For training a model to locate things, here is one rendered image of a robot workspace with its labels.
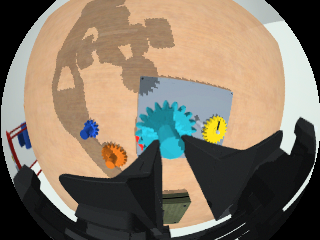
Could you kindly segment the yellow gear with black stripe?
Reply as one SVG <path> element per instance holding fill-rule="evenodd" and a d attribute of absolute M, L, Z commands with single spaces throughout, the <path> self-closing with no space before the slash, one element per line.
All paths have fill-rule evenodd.
<path fill-rule="evenodd" d="M 211 119 L 211 117 L 209 117 L 209 121 L 207 121 L 207 125 L 204 124 L 204 133 L 203 133 L 203 137 L 205 139 L 205 141 L 208 141 L 208 143 L 217 143 L 217 140 L 220 141 L 220 139 L 223 139 L 223 136 L 225 132 L 225 125 L 227 125 L 227 123 L 224 123 L 224 119 L 221 119 L 221 117 L 213 117 L 213 119 Z M 216 133 L 216 129 L 219 129 L 220 131 L 220 135 L 217 135 Z"/>

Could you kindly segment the cyan gear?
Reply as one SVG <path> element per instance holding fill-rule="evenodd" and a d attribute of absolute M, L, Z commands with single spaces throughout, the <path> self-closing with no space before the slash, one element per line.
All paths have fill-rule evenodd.
<path fill-rule="evenodd" d="M 147 149 L 153 140 L 159 139 L 160 156 L 164 159 L 177 159 L 183 155 L 185 144 L 181 135 L 192 136 L 196 132 L 195 119 L 191 119 L 193 113 L 185 112 L 184 105 L 177 108 L 177 103 L 173 101 L 171 107 L 168 101 L 163 101 L 163 107 L 159 103 L 155 104 L 155 111 L 151 107 L 147 107 L 148 115 L 141 113 L 141 120 L 136 123 L 139 131 L 136 131 L 136 136 L 139 136 L 139 143 L 144 144 L 143 149 Z M 184 113 L 185 112 L 185 113 Z"/>

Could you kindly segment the orange gear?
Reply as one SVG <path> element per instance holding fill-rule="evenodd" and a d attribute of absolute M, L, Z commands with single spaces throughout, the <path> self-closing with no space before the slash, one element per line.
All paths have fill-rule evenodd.
<path fill-rule="evenodd" d="M 123 165 L 125 165 L 125 161 L 128 159 L 125 153 L 127 152 L 124 152 L 124 149 L 121 149 L 121 147 L 117 148 L 117 144 L 113 145 L 108 143 L 108 145 L 104 145 L 101 156 L 105 159 L 107 168 L 112 169 L 115 168 L 116 165 L 117 167 L 123 167 Z"/>

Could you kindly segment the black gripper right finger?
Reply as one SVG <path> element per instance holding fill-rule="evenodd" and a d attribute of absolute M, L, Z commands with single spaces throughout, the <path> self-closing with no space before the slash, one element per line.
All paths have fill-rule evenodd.
<path fill-rule="evenodd" d="M 240 151 L 181 135 L 185 144 L 185 159 L 216 221 L 231 215 L 228 209 L 244 191 L 257 164 L 280 147 L 283 136 L 283 131 L 273 132 L 268 139 Z"/>

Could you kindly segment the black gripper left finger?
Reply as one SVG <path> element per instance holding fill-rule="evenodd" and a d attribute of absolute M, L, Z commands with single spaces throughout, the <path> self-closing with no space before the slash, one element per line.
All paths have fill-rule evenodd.
<path fill-rule="evenodd" d="M 59 176 L 61 187 L 77 204 L 135 213 L 152 229 L 153 235 L 163 235 L 163 173 L 159 139 L 127 169 L 115 177 Z"/>

